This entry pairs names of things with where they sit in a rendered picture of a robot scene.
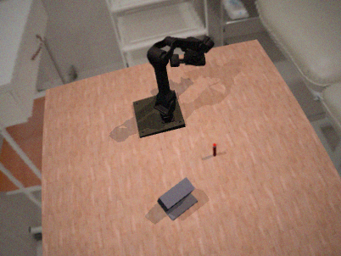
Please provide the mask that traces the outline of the dark grey panel with round hole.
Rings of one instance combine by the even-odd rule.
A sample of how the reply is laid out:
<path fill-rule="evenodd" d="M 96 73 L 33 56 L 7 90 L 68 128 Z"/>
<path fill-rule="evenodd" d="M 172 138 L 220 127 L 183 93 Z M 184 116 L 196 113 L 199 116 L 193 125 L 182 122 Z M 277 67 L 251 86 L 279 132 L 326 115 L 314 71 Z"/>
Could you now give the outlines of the dark grey panel with round hole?
<path fill-rule="evenodd" d="M 157 203 L 172 220 L 177 219 L 198 201 L 192 195 L 194 190 L 194 185 L 185 177 L 168 192 L 159 196 Z"/>

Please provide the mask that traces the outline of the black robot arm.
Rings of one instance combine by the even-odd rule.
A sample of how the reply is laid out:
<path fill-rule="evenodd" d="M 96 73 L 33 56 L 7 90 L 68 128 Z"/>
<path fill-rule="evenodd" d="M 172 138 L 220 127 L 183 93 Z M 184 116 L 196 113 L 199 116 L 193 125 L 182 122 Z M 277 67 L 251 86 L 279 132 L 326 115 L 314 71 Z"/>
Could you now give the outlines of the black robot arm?
<path fill-rule="evenodd" d="M 170 47 L 166 52 L 162 47 Z M 181 38 L 167 36 L 163 40 L 156 42 L 148 50 L 148 61 L 154 67 L 154 73 L 158 85 L 159 92 L 156 95 L 154 108 L 159 110 L 161 124 L 175 121 L 174 111 L 176 109 L 176 93 L 170 89 L 166 65 L 173 56 L 174 49 L 180 47 L 183 52 L 189 53 L 189 57 L 193 62 L 198 62 L 204 57 L 204 53 L 208 53 L 214 46 L 209 36 L 203 41 L 194 37 Z"/>

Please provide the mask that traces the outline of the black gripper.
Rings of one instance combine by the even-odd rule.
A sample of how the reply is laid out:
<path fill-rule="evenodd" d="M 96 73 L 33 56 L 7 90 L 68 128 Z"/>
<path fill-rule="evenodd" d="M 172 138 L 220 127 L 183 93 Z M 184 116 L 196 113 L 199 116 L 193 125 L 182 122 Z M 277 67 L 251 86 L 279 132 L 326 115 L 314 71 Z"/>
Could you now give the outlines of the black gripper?
<path fill-rule="evenodd" d="M 206 64 L 205 56 L 201 60 L 199 60 L 197 63 L 193 62 L 189 57 L 190 52 L 191 51 L 188 51 L 187 55 L 184 53 L 184 59 L 179 59 L 178 54 L 173 54 L 173 56 L 170 59 L 170 66 L 171 67 L 178 67 L 178 66 L 180 66 L 180 64 L 202 66 L 202 65 Z"/>

